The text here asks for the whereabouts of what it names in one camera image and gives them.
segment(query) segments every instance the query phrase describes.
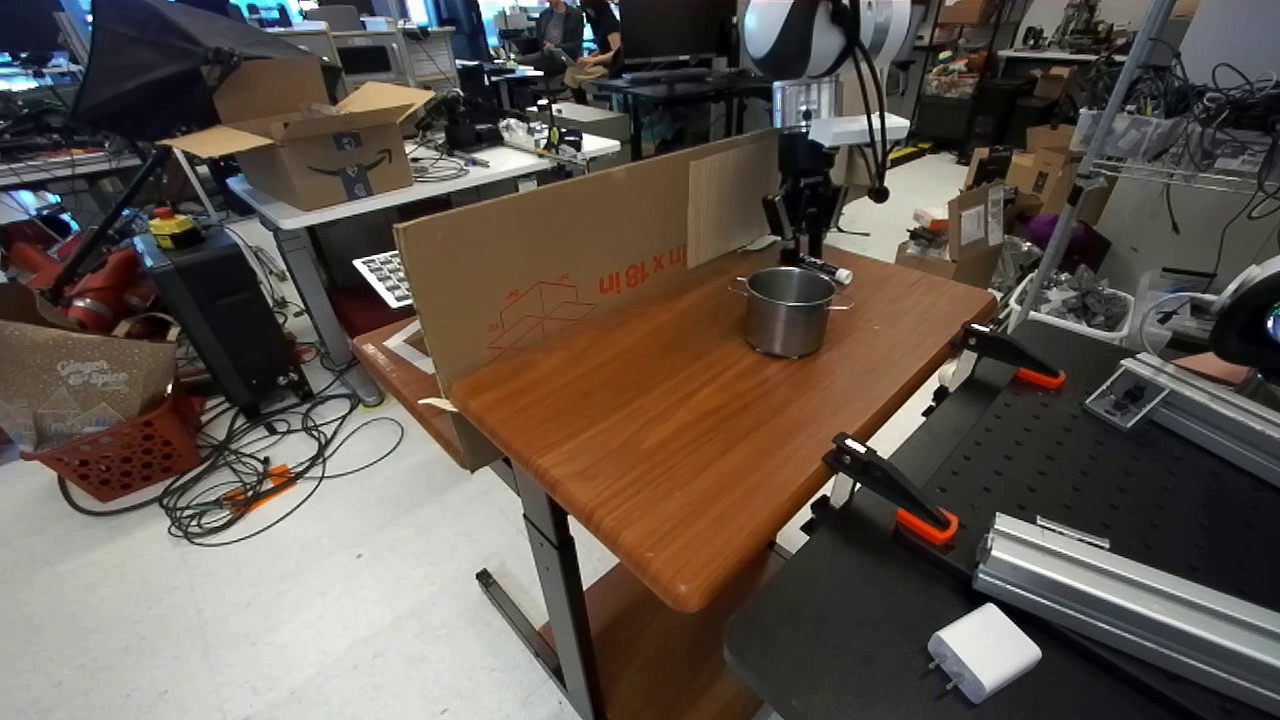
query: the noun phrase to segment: desk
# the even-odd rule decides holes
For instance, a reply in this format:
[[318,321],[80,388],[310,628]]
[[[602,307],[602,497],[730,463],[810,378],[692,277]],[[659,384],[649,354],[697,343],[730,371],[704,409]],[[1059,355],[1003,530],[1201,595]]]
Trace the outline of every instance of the desk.
[[[1121,437],[1079,400],[1116,367],[1121,347],[1028,325],[1042,355],[1069,367],[1065,396],[1003,392],[1007,367],[985,365],[982,381],[947,396],[891,458],[928,480],[966,519],[953,563],[978,561],[991,514],[1048,515],[1145,563],[1194,575],[1280,609],[1273,548],[1280,544],[1280,491],[1165,429]],[[1003,429],[1012,409],[1034,409],[1034,429]],[[787,720],[850,717],[1258,717],[1184,681],[1147,672],[1145,685],[1116,651],[1065,641],[1020,617],[1048,651],[1020,685],[985,709],[941,702],[926,672],[926,641],[978,609],[967,575],[840,514],[741,609],[730,628],[730,666]]]
[[645,157],[645,112],[663,106],[724,106],[724,136],[741,134],[741,112],[750,95],[767,99],[772,81],[750,72],[638,72],[621,81],[591,84],[602,95],[615,95],[633,115],[633,159]]
[[24,159],[0,159],[0,190],[43,190],[83,181],[95,213],[112,209],[106,181],[139,170],[133,152],[60,148]]
[[[832,311],[810,362],[744,347],[731,277],[762,261],[731,257],[454,384],[458,409],[508,458],[551,617],[551,669],[581,717],[750,712],[722,681],[722,649],[659,628],[709,619],[702,637],[722,637],[724,604],[762,570],[778,530],[825,485],[832,433],[874,437],[953,354],[958,332],[991,311],[982,290],[845,253],[827,261],[852,270],[852,307]],[[668,669],[612,655],[602,628],[590,633],[602,613],[590,617],[567,515],[659,602],[659,628],[628,623],[649,628],[645,646],[668,646],[655,651]]]
[[544,81],[544,72],[541,70],[533,70],[533,66],[486,66],[486,84],[498,84],[498,95],[506,99],[506,112],[519,112],[518,106],[513,106],[513,84],[541,84]]
[[[586,157],[612,157],[612,152],[621,152],[615,140],[586,136]],[[352,365],[352,347],[348,347],[348,332],[339,329],[336,307],[333,307],[327,290],[326,290],[326,270],[321,270],[321,257],[318,257],[318,231],[333,229],[333,223],[346,223],[346,221],[361,221],[361,218],[424,204],[424,202],[449,202],[449,197],[476,192],[476,190],[519,183],[519,181],[533,181],[533,178],[556,170],[551,159],[541,159],[541,157],[518,152],[518,148],[490,148],[490,152],[476,152],[476,159],[482,164],[468,164],[468,171],[458,178],[458,181],[409,183],[409,190],[398,190],[398,192],[377,192],[377,197],[361,197],[361,202],[333,204],[333,209],[313,209],[313,213],[310,209],[291,209],[291,204],[254,190],[244,178],[228,181],[228,190],[275,236],[275,248],[281,248],[286,264],[288,264],[288,277],[291,277],[291,283],[295,283],[295,294],[301,294],[301,300],[305,300],[305,307],[310,307],[310,315],[318,325],[318,342],[321,342],[321,354],[326,354],[333,371]],[[363,400],[382,396],[356,367],[352,367],[348,381]]]

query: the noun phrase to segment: cardboard box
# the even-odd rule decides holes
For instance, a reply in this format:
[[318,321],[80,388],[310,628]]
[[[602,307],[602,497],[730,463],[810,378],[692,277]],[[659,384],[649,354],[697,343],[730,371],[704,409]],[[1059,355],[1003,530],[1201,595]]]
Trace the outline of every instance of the cardboard box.
[[[398,223],[442,392],[767,236],[772,159],[778,134],[755,134]],[[454,429],[474,468],[498,461],[463,416]]]
[[1003,190],[967,190],[947,204],[947,231],[926,248],[906,241],[896,264],[988,290],[1003,245]]
[[1034,95],[1059,99],[1069,94],[1072,94],[1072,70],[1069,66],[1048,66],[1048,70],[1035,72]]
[[946,0],[937,24],[988,24],[991,0]]
[[260,192],[326,209],[414,183],[399,125],[429,99],[361,84],[327,106],[321,62],[249,62],[213,95],[221,125],[170,143],[197,159],[235,157]]
[[[1003,183],[1020,192],[1024,213],[1065,213],[1078,190],[1072,125],[1028,129],[1028,152],[1012,152]],[[1108,209],[1114,183],[1091,190],[1078,204],[1079,223],[1097,223]]]
[[1044,213],[1059,213],[1072,197],[1078,164],[1059,152],[1012,152],[1003,183],[1035,197]]
[[962,257],[947,257],[946,248],[921,253],[914,241],[896,248],[896,264],[978,290],[991,283],[997,257],[997,248],[967,248]]

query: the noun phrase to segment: black table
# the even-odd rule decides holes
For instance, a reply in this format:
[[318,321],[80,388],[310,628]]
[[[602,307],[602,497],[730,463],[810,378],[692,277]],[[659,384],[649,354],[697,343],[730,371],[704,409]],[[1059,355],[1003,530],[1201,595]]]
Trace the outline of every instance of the black table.
[[744,99],[767,99],[772,81],[744,70],[668,70],[668,72],[628,72],[621,81],[598,84],[633,115],[633,159],[645,157],[645,112],[677,106],[724,106],[724,136],[744,129]]
[[1258,717],[1034,617],[1044,660],[971,709],[928,672],[926,641],[967,609],[978,539],[991,514],[1048,515],[1108,535],[1121,555],[1280,609],[1280,491],[1145,424],[1116,433],[1085,396],[1121,347],[1028,325],[1028,347],[1072,371],[1065,396],[1007,388],[1007,367],[953,392],[891,458],[966,515],[962,544],[928,555],[863,514],[840,509],[738,613],[730,666],[787,720],[805,717]]

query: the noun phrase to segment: red basket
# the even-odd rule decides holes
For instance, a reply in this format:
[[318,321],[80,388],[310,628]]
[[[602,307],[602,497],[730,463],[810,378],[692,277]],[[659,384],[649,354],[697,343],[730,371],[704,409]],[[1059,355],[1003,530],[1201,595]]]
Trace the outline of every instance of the red basket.
[[102,437],[83,437],[54,453],[33,453],[33,461],[49,463],[67,485],[108,504],[117,497],[197,468],[197,433],[201,400],[176,388],[153,413],[133,416]]

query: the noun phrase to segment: clamp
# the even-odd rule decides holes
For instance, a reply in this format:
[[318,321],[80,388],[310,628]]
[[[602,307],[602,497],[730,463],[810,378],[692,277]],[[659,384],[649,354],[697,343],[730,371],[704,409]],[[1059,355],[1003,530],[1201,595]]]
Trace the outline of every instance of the clamp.
[[1059,392],[1069,384],[1069,371],[1028,354],[1020,342],[997,332],[991,325],[967,325],[958,367],[946,378],[946,392],[958,392],[982,362],[1012,365],[1012,381],[1035,392]]
[[870,444],[840,433],[825,458],[827,473],[850,475],[859,491],[877,491],[896,504],[891,525],[896,533],[928,544],[953,548],[962,535],[962,515],[941,509],[921,485],[914,485],[891,461],[874,453]]

